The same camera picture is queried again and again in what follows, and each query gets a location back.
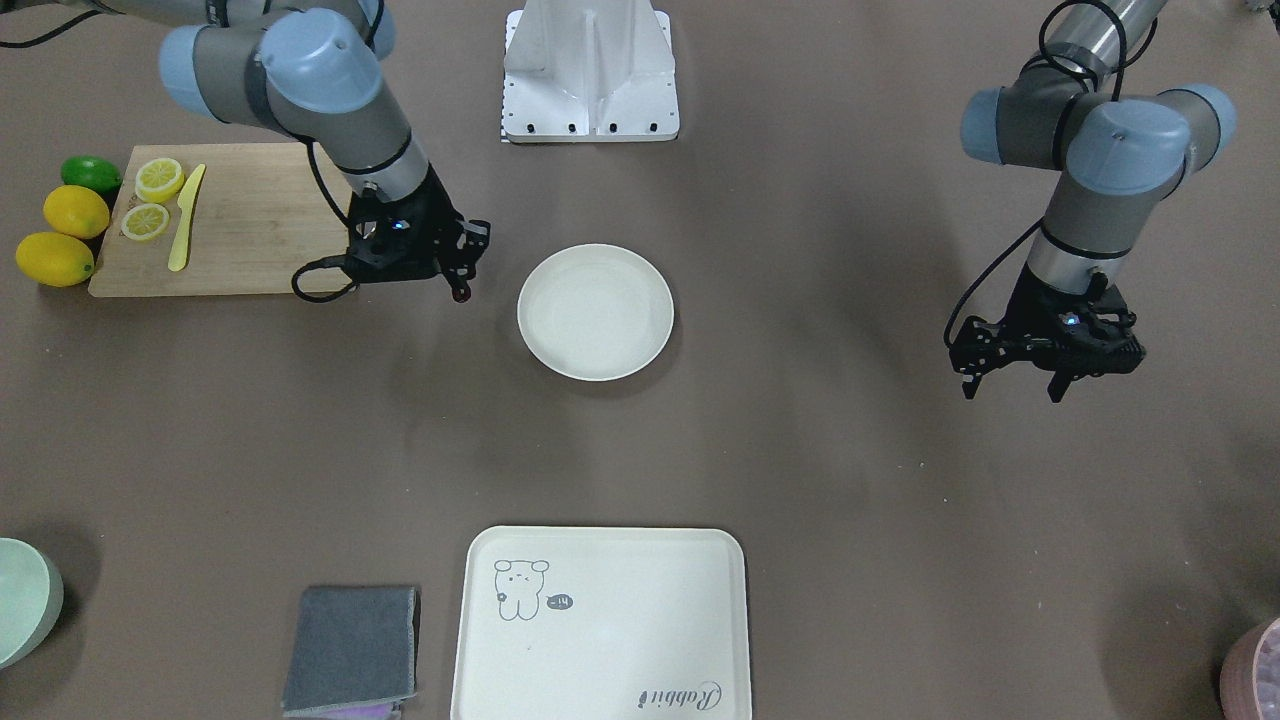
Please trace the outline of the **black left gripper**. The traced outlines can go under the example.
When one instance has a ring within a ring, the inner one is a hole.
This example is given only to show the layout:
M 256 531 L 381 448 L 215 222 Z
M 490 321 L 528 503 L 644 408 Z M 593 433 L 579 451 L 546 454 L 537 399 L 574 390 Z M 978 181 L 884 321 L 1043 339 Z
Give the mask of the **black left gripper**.
M 1052 404 L 1082 377 L 1134 372 L 1146 359 L 1134 332 L 1137 315 L 1106 273 L 1091 270 L 1085 279 L 1083 293 L 1065 293 L 1025 268 L 1000 323 L 966 318 L 948 346 L 965 400 L 1011 363 L 1009 346 L 1014 357 L 1053 372 L 1046 388 Z

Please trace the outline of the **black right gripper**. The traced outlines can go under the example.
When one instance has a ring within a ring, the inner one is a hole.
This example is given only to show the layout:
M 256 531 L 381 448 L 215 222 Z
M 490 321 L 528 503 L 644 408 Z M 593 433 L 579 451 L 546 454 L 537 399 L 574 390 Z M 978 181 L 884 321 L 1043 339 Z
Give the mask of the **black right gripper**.
M 443 277 L 451 291 L 470 287 L 492 241 L 492 223 L 462 220 L 435 168 L 407 197 L 383 202 L 370 192 L 348 206 L 346 274 L 357 283 Z

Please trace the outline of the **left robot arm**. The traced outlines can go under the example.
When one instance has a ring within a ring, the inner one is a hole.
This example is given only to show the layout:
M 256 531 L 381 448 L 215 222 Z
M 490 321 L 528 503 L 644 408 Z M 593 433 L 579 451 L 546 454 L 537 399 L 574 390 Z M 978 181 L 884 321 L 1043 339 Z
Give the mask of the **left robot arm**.
M 1030 250 L 1004 316 L 951 315 L 950 361 L 973 398 L 1014 363 L 1051 374 L 1064 397 L 1087 377 L 1128 374 L 1146 356 L 1117 274 L 1157 204 L 1231 141 L 1236 109 L 1208 85 L 1123 94 L 1125 69 L 1153 38 L 1161 1 L 1065 1 L 1007 87 L 975 94 L 961 126 L 968 156 L 1059 173 L 1020 237 Z

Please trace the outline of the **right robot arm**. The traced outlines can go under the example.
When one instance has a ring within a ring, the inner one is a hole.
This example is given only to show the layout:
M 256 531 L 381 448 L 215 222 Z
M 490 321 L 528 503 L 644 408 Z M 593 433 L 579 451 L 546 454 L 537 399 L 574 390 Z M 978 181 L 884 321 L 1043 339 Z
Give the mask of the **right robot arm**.
M 347 286 L 439 275 L 456 301 L 492 228 L 454 209 L 383 79 L 392 45 L 381 1 L 83 1 L 81 18 L 136 15 L 169 27 L 159 68 L 191 111 L 323 149 L 352 188 L 347 250 L 306 263 Z

